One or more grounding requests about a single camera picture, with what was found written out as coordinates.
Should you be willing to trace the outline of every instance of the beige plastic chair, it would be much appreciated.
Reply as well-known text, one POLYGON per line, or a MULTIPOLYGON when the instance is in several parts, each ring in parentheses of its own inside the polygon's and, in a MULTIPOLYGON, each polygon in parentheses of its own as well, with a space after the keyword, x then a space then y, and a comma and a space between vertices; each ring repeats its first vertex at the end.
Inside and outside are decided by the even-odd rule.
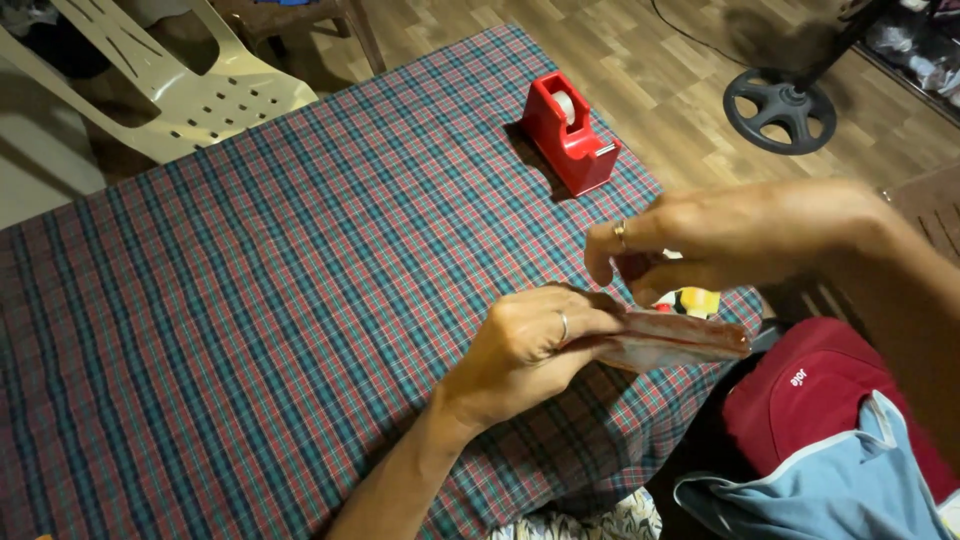
POLYGON ((202 76, 171 56, 112 0, 52 0, 160 110, 157 118, 140 127, 121 126, 100 112, 2 29, 0 55, 104 131, 158 163, 317 101, 306 83, 250 54, 206 0, 188 1, 220 45, 220 56, 202 76))

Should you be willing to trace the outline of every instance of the forearm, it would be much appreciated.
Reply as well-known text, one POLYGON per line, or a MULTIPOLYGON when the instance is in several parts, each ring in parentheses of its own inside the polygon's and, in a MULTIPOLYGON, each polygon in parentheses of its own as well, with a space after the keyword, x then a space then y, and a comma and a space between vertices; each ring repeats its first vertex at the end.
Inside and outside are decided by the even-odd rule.
POLYGON ((960 269, 883 216, 828 276, 855 307, 917 419, 960 471, 960 269))
POLYGON ((410 539, 475 435, 434 400, 349 497, 328 540, 410 539))

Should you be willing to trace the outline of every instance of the light blue fabric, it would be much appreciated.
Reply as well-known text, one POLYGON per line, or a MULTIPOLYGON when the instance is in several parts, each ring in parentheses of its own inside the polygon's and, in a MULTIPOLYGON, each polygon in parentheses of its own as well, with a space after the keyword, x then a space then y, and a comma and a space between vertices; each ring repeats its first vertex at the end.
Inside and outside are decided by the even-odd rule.
POLYGON ((874 391, 859 426, 797 451, 765 479, 683 477, 674 499, 724 538, 953 539, 897 408, 874 391))

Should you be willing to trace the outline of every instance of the hand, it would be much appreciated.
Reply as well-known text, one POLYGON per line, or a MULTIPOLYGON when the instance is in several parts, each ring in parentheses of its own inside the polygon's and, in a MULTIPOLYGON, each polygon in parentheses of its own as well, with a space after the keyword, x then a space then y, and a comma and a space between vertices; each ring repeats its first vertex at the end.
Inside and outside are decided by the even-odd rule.
POLYGON ((754 184, 663 193, 642 214, 587 233, 584 263, 601 286, 610 284, 610 258, 624 253, 679 251, 630 283, 648 306, 682 286, 723 290, 777 282, 816 268, 856 246, 878 242, 879 224, 899 222, 864 184, 835 179, 754 184))
POLYGON ((563 392, 582 367, 614 348, 603 336, 623 330, 623 311, 606 294, 559 283, 504 296, 438 383, 432 405, 451 412, 470 436, 512 418, 563 392))

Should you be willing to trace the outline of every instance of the tape roll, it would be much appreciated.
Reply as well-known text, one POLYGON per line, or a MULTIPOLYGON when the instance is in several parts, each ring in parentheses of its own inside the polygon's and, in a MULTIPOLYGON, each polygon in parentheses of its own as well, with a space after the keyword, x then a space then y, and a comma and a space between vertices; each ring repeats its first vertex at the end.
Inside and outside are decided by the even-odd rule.
POLYGON ((550 95, 553 96, 554 101, 560 104, 560 108, 564 110, 564 114, 566 115, 566 125, 572 126, 573 120, 577 117, 577 114, 573 109, 573 101, 570 99, 570 96, 566 95, 566 92, 563 90, 554 92, 550 95))

